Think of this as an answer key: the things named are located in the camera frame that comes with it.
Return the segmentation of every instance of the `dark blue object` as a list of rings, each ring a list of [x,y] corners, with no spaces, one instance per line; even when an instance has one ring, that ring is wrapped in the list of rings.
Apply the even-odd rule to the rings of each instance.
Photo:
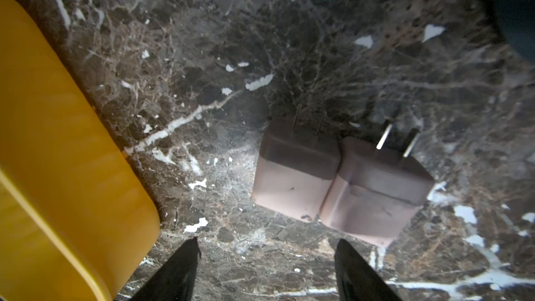
[[[535,63],[535,0],[494,0],[494,9],[507,42]]]

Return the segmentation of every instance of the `marble floor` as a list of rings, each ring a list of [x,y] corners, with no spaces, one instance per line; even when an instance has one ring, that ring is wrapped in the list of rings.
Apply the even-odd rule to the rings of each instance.
[[[116,300],[191,235],[194,300],[338,299],[345,236],[251,199],[262,133],[298,105],[337,138],[377,140],[390,119],[399,150],[421,130],[429,201],[388,249],[347,237],[402,299],[533,299],[535,67],[489,0],[17,1],[158,207],[160,237]]]

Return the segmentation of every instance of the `yellow plastic object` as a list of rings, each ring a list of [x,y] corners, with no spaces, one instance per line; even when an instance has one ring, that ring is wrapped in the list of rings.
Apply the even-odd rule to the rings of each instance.
[[[0,11],[0,297],[109,301],[156,207],[32,19]]]

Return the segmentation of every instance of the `dark marble surface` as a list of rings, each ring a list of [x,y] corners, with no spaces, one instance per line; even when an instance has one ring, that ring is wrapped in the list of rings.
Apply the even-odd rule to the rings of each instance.
[[[262,132],[299,104],[300,123],[326,111],[338,138],[377,140],[393,118],[386,146],[402,149],[422,131],[414,156],[441,189],[386,251],[349,237],[403,299],[532,299],[535,71],[487,0],[18,1],[160,213],[160,238],[117,300],[203,217],[195,300],[337,299],[343,235],[251,200]],[[423,43],[429,24],[444,31]],[[371,48],[354,43],[365,36]]]

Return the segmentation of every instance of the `metal prong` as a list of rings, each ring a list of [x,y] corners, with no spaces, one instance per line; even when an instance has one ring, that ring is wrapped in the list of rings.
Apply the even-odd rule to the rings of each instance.
[[[322,115],[322,119],[319,120],[319,126],[318,126],[318,129],[316,130],[316,136],[318,136],[319,130],[322,128],[323,120],[325,119],[325,114],[327,114],[327,113],[324,111],[323,115]]]
[[[416,134],[414,134],[414,137],[412,137],[412,140],[409,143],[409,146],[405,149],[405,152],[403,153],[403,158],[407,158],[410,155],[410,152],[412,149],[414,149],[414,146],[416,145],[416,141],[418,140],[418,137],[420,136],[420,132],[417,131]]]
[[[298,109],[295,111],[294,123],[291,125],[291,128],[295,128],[295,124],[298,121],[299,112],[301,111],[301,104],[298,105]]]
[[[385,143],[386,138],[388,137],[388,134],[390,133],[391,130],[392,130],[392,124],[389,123],[388,126],[386,126],[386,129],[383,132],[383,135],[381,136],[381,139],[379,140],[379,143],[377,143],[377,146],[375,147],[375,148],[377,148],[377,150],[381,150],[381,148],[383,147],[383,144]]]

